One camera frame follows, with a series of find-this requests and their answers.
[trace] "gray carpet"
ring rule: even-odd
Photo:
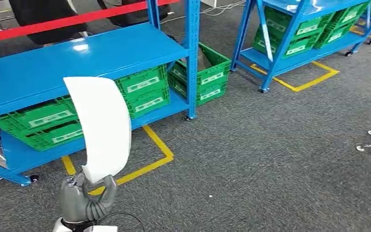
[[[77,8],[98,9],[95,2]],[[241,12],[202,15],[200,40],[230,57]],[[163,30],[181,38],[183,23]],[[254,18],[246,46],[255,24]],[[93,33],[111,28],[106,20],[90,23]],[[27,38],[3,41],[0,57],[33,48]],[[174,161],[119,186],[114,210],[134,213],[148,231],[371,231],[371,151],[355,150],[371,129],[371,46],[342,54],[320,60],[339,74],[304,91],[272,82],[271,93],[260,94],[256,79],[235,71],[226,95],[199,107],[198,119],[177,114],[153,123]],[[323,73],[308,65],[281,79],[300,85]],[[123,174],[162,156],[138,129]],[[71,158],[77,166],[85,154]],[[60,216],[62,162],[27,174],[41,180],[26,188],[0,181],[0,232],[49,232]],[[105,223],[141,231],[127,216]]]

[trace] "robotic hand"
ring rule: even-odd
[[[62,217],[56,222],[53,232],[83,232],[108,215],[116,197],[117,186],[111,175],[106,176],[106,189],[97,201],[89,198],[83,172],[68,177],[62,183],[60,202]]]

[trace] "red barrier pole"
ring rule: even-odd
[[[178,2],[178,0],[158,0],[158,5],[166,5],[170,3]],[[8,30],[0,31],[0,40],[6,40],[17,36],[28,35],[32,33],[42,32],[46,30],[52,30],[56,28],[62,28],[66,26],[72,26],[79,23],[86,23],[93,20],[107,18],[115,15],[123,15],[134,11],[140,11],[147,9],[147,3],[145,1],[132,3],[129,5],[113,7],[107,10],[98,10],[89,13],[84,13],[77,16],[56,19],[44,23],[37,23],[33,25],[12,28]]]

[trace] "white label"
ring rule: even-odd
[[[152,101],[149,101],[147,103],[144,103],[143,105],[139,105],[135,108],[136,112],[139,112],[139,111],[142,111],[144,109],[147,109],[148,107],[152,106],[152,105],[155,105],[155,104],[158,104],[160,102],[163,101],[163,98],[162,97],[159,97],[159,98],[156,98]]]
[[[297,35],[301,35],[301,34],[316,30],[316,29],[318,29],[318,24],[315,24],[311,27],[299,29]]]
[[[208,94],[206,94],[206,95],[201,96],[201,97],[200,97],[200,100],[204,100],[204,99],[206,99],[206,98],[212,97],[212,96],[214,96],[215,94],[219,94],[219,93],[221,93],[221,89],[214,90],[214,91],[211,92],[211,93],[208,93]]]
[[[299,52],[299,51],[304,50],[305,47],[306,47],[305,45],[302,45],[302,46],[300,46],[300,47],[297,47],[297,48],[294,48],[294,49],[288,50],[288,51],[286,52],[286,54],[287,54],[287,55],[294,54],[294,53],[296,53],[296,52]]]
[[[205,79],[201,80],[201,84],[204,85],[204,84],[206,84],[206,83],[208,83],[208,82],[211,82],[211,81],[216,80],[216,79],[218,79],[218,78],[221,78],[221,77],[223,77],[223,76],[224,76],[224,74],[221,72],[221,73],[219,73],[219,74],[217,74],[217,75],[210,76],[210,77],[208,77],[208,78],[205,78]]]
[[[182,89],[181,87],[179,87],[178,85],[175,85],[174,86],[174,89],[176,89],[177,91],[179,91],[181,94],[183,94],[184,96],[187,96],[187,93],[184,91],[184,89]]]
[[[46,116],[46,117],[43,117],[43,118],[39,118],[39,119],[30,121],[29,124],[32,127],[37,127],[37,126],[40,126],[40,125],[43,125],[43,124],[46,124],[46,123],[49,123],[49,122],[52,122],[52,121],[55,121],[55,120],[59,120],[61,118],[69,117],[69,116],[72,116],[72,115],[74,115],[72,112],[70,112],[69,110],[65,110],[65,111],[59,112],[59,113],[54,114],[54,115],[49,115],[49,116]]]
[[[79,135],[82,135],[82,134],[83,134],[83,130],[80,129],[80,130],[71,132],[69,134],[65,134],[65,135],[53,138],[52,141],[53,141],[54,144],[57,144],[57,143],[60,143],[62,141],[68,140],[70,138],[73,138],[73,137],[76,137],[76,136],[79,136]]]
[[[341,33],[338,33],[338,34],[336,34],[336,35],[334,35],[334,36],[332,36],[332,37],[328,40],[328,43],[331,42],[331,41],[333,41],[333,40],[338,39],[340,36],[342,36],[342,32],[341,32]]]
[[[284,32],[286,27],[282,26],[281,24],[278,24],[270,19],[267,20],[267,25],[271,28],[275,28],[278,31]]]
[[[183,80],[186,80],[186,76],[184,76],[181,72],[179,72],[177,69],[173,69],[172,71],[175,75],[177,75],[178,77],[180,77],[181,79]]]
[[[155,76],[155,77],[150,78],[148,80],[145,80],[143,82],[140,82],[140,83],[137,83],[135,85],[132,85],[132,86],[127,87],[127,92],[128,93],[134,92],[136,90],[139,90],[139,89],[144,88],[146,86],[150,86],[150,85],[152,85],[154,83],[157,83],[159,81],[160,80],[159,80],[158,76]]]
[[[260,45],[261,47],[266,48],[266,47],[265,47],[265,43],[264,43],[263,40],[260,40],[260,41],[258,42],[258,45]],[[271,52],[272,52],[272,53],[275,53],[275,50],[276,50],[275,47],[271,46]]]
[[[350,15],[346,16],[346,17],[342,20],[342,22],[346,22],[346,21],[348,21],[348,20],[351,20],[352,18],[356,17],[356,15],[357,15],[357,11],[354,11],[354,12],[352,12]]]

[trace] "yellow floor marking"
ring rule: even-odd
[[[62,157],[62,161],[63,161],[63,165],[65,165],[65,168],[66,168],[66,172],[69,174],[69,175],[74,175],[76,174],[76,169],[74,168],[74,165],[70,159],[69,156],[63,156]]]
[[[316,84],[318,84],[318,83],[320,83],[322,81],[325,81],[326,79],[328,79],[328,78],[336,75],[337,73],[339,73],[338,70],[335,70],[335,69],[333,69],[331,67],[328,67],[328,66],[326,66],[324,64],[321,64],[321,63],[319,63],[317,61],[312,61],[311,63],[314,64],[314,65],[316,65],[316,66],[318,66],[318,67],[320,67],[320,68],[322,68],[322,69],[325,69],[325,70],[327,70],[329,72],[326,73],[326,74],[324,74],[324,75],[322,75],[322,76],[320,76],[320,77],[318,77],[318,78],[316,78],[315,80],[312,80],[312,81],[310,81],[308,83],[305,83],[305,84],[303,84],[301,86],[298,86],[298,87],[292,86],[292,85],[288,84],[287,82],[285,82],[285,81],[283,81],[281,79],[278,79],[276,77],[274,77],[273,80],[276,81],[276,82],[278,82],[279,84],[281,84],[281,85],[289,88],[290,90],[292,90],[294,92],[299,92],[301,90],[304,90],[306,88],[309,88],[311,86],[314,86],[314,85],[316,85]],[[258,68],[257,65],[255,65],[255,64],[251,65],[251,68],[254,69],[254,70],[256,70],[256,71],[258,71],[258,72],[260,72],[260,73],[262,73],[262,74],[265,74],[265,75],[267,74],[266,71]]]
[[[154,170],[170,161],[173,160],[174,154],[172,151],[164,144],[164,142],[157,136],[157,134],[148,126],[143,126],[143,130],[148,134],[148,136],[156,143],[156,145],[160,148],[160,150],[165,155],[164,158],[157,160],[156,162],[149,164],[137,171],[134,171],[132,173],[129,173],[119,179],[116,180],[116,183],[118,185],[124,184],[140,175],[143,175],[144,173],[147,173],[151,170]],[[63,164],[65,165],[66,171],[69,175],[74,175],[76,173],[76,170],[74,168],[74,165],[70,159],[69,156],[63,156],[62,157]],[[90,195],[100,195],[104,191],[105,187],[99,187],[91,192],[89,192]]]
[[[361,31],[359,31],[359,30],[356,30],[355,28],[356,28],[356,26],[352,26],[352,27],[350,28],[350,31],[353,32],[353,33],[359,34],[359,35],[363,35],[363,32],[361,32]]]

